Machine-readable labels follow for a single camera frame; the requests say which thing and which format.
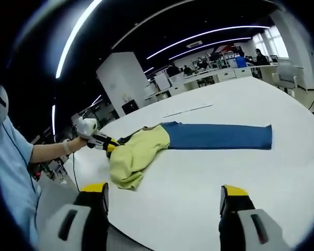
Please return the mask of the person's left hand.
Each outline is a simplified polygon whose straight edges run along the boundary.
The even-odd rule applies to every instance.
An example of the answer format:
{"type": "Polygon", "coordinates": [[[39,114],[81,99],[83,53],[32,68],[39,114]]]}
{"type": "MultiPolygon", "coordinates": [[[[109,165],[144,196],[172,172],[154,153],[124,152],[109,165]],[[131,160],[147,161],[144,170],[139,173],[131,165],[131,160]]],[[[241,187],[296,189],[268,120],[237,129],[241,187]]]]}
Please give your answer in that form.
{"type": "Polygon", "coordinates": [[[65,153],[67,155],[75,153],[76,151],[80,150],[82,147],[86,146],[87,142],[88,140],[83,139],[79,136],[72,140],[66,139],[63,141],[65,153]]]}

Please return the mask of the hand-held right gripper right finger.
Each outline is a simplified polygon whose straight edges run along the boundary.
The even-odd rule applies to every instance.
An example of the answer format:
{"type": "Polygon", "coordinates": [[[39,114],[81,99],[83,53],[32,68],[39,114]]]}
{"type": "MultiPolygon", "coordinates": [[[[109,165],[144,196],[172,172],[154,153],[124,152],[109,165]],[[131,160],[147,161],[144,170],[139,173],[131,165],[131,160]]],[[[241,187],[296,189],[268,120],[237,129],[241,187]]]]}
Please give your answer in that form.
{"type": "Polygon", "coordinates": [[[221,250],[290,250],[282,228],[239,187],[221,187],[218,230],[221,250]]]}

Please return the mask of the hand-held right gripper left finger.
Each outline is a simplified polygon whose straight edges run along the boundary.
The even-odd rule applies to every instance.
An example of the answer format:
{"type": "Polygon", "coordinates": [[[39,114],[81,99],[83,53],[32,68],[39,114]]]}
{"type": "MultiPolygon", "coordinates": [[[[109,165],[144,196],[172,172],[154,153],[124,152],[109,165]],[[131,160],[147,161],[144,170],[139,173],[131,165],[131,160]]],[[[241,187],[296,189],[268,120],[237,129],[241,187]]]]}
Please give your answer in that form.
{"type": "Polygon", "coordinates": [[[39,250],[106,250],[108,192],[107,182],[81,191],[46,186],[39,201],[39,250]]]}

